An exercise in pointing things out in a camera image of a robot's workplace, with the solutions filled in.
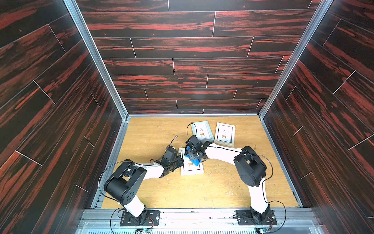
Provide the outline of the light blue picture frame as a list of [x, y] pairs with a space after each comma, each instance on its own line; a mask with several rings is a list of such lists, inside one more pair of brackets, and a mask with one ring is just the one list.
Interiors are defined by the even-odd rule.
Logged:
[[201, 142], [214, 141], [210, 125], [208, 121], [191, 123], [192, 132]]

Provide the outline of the blue microfiber cloth black trim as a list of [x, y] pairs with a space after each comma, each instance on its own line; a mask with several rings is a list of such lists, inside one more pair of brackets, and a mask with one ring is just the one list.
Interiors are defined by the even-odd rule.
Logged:
[[190, 148], [189, 146], [186, 147], [185, 156], [195, 165], [199, 166], [200, 160], [197, 152]]

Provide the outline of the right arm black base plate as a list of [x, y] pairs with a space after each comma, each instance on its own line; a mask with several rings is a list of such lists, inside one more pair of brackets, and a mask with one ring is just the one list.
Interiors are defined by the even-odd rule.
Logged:
[[266, 210], [263, 213], [259, 213], [253, 209], [250, 210], [236, 210], [233, 215], [234, 219], [237, 219], [240, 226], [274, 226], [277, 225], [273, 210]]

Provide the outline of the white picture frame black border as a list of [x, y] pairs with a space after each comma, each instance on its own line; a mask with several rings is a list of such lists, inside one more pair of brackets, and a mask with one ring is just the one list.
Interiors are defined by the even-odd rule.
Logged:
[[217, 123], [214, 143], [234, 147], [235, 125]]

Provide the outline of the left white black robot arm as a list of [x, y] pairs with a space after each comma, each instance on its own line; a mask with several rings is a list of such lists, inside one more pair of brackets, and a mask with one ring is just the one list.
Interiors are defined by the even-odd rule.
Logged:
[[146, 206], [137, 197], [144, 180], [163, 178], [183, 166], [184, 160], [177, 156], [173, 161], [165, 159], [152, 164], [139, 164], [132, 160], [123, 161], [104, 184], [104, 191], [120, 203], [133, 217], [145, 215]]

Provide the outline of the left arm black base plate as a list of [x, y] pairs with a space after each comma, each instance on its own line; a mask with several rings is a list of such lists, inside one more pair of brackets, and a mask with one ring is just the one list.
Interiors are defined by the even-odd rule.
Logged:
[[159, 226], [160, 211], [144, 210], [139, 217], [135, 217], [128, 211], [124, 211], [121, 217], [121, 227], [151, 227]]

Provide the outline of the cream white picture frame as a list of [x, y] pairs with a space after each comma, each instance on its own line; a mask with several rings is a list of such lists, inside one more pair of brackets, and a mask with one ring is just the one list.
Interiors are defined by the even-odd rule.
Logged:
[[184, 160], [183, 166], [180, 168], [181, 176], [198, 175], [204, 173], [203, 165], [201, 163], [196, 166], [189, 157], [185, 156], [185, 148], [179, 148], [179, 153]]

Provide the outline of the aluminium front rail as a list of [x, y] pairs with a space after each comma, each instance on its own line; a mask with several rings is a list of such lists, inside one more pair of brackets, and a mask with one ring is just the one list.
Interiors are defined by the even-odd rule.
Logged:
[[324, 234], [310, 208], [273, 208], [277, 225], [240, 226], [235, 208], [152, 209], [160, 211], [159, 226], [121, 227], [114, 209], [85, 210], [78, 234]]

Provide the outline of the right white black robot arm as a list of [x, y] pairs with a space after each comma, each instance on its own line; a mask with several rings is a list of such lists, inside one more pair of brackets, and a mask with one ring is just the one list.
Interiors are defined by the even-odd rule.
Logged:
[[185, 156], [191, 160], [214, 159], [235, 165], [240, 179], [248, 186], [251, 206], [250, 217], [264, 220], [270, 212], [264, 183], [267, 166], [259, 155], [250, 147], [242, 149], [217, 145], [210, 141], [202, 143], [195, 135], [186, 141]]

